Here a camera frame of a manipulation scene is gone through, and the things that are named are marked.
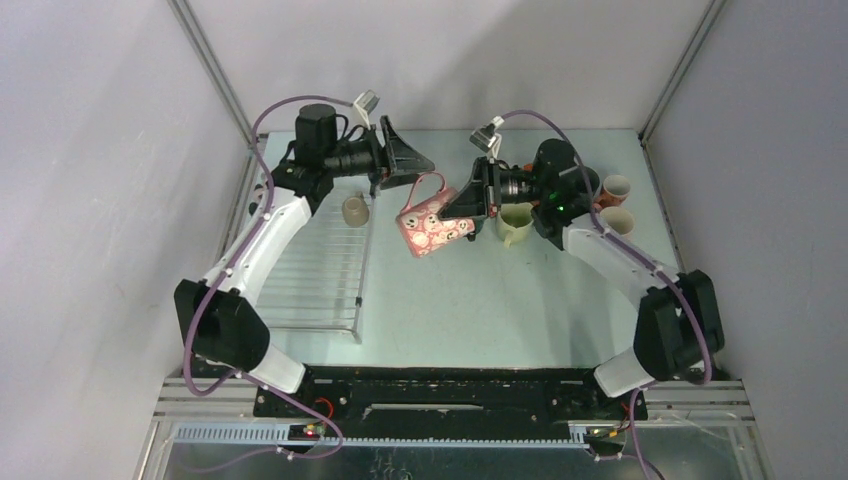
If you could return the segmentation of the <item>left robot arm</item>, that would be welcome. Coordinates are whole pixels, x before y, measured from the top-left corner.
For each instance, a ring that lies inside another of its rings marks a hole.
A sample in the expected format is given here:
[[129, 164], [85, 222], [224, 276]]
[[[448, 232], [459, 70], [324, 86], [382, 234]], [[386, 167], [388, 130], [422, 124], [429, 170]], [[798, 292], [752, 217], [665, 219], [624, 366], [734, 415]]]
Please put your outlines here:
[[185, 373], [191, 360], [229, 367], [278, 391], [292, 416], [316, 403], [308, 367], [272, 344], [270, 328], [255, 303], [271, 270], [297, 233], [318, 212], [338, 178], [364, 176], [374, 190], [408, 185], [435, 165], [403, 140], [388, 117], [368, 120], [370, 108], [305, 95], [294, 138], [274, 168], [263, 165], [264, 189], [248, 226], [200, 280], [182, 280], [174, 292], [184, 343]]

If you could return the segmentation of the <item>light green mug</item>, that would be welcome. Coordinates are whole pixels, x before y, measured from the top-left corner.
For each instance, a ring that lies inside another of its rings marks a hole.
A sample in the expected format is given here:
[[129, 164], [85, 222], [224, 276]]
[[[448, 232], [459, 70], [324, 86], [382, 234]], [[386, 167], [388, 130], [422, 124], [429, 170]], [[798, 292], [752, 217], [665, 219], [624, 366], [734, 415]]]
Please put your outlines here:
[[533, 231], [533, 204], [504, 204], [496, 217], [496, 234], [505, 248], [523, 242]]

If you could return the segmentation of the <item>pink patterned mug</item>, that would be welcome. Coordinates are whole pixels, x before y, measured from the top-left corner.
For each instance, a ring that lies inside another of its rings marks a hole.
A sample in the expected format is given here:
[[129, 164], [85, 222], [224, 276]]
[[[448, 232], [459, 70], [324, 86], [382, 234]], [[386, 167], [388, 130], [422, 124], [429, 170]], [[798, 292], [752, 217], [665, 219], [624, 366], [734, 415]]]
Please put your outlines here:
[[[433, 195], [414, 204], [416, 190], [427, 176], [437, 177], [441, 185]], [[457, 191], [449, 187], [444, 176], [438, 172], [426, 172], [412, 184], [407, 202], [396, 216], [395, 224], [413, 257], [429, 255], [475, 231], [476, 224], [472, 218], [445, 220], [439, 217], [439, 213], [456, 195]]]

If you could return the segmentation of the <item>dark green mug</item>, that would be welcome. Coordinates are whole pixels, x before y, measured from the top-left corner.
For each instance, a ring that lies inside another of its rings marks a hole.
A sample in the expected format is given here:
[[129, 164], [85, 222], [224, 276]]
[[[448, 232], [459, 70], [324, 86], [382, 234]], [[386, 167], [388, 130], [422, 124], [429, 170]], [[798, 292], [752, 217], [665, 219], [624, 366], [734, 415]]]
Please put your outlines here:
[[594, 169], [586, 166], [576, 167], [574, 188], [581, 199], [594, 199], [598, 195], [600, 186], [601, 180]]

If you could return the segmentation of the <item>salmon printed mug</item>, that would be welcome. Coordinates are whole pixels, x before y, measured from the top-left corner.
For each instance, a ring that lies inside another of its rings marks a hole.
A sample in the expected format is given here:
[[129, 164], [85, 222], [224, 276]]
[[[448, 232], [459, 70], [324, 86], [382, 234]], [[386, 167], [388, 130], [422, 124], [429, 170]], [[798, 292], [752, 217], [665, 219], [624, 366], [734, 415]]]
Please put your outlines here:
[[621, 206], [631, 192], [630, 180], [619, 174], [607, 176], [601, 183], [601, 190], [595, 203], [601, 208]]

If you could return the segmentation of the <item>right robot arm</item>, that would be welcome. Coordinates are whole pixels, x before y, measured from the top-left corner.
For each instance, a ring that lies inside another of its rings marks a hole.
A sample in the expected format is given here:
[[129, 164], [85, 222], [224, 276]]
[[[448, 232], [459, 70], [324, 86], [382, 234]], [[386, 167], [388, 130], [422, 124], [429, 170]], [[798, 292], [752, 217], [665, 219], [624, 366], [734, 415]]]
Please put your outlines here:
[[620, 407], [623, 394], [669, 381], [697, 363], [709, 382], [713, 356], [725, 345], [711, 278], [700, 270], [681, 273], [615, 232], [593, 205], [598, 181], [569, 141], [543, 141], [530, 170], [498, 159], [499, 135], [471, 141], [485, 154], [441, 216], [481, 222], [508, 205], [528, 202], [542, 238], [592, 267], [636, 309], [633, 343], [594, 369], [594, 383], [581, 392], [585, 411], [606, 418]]

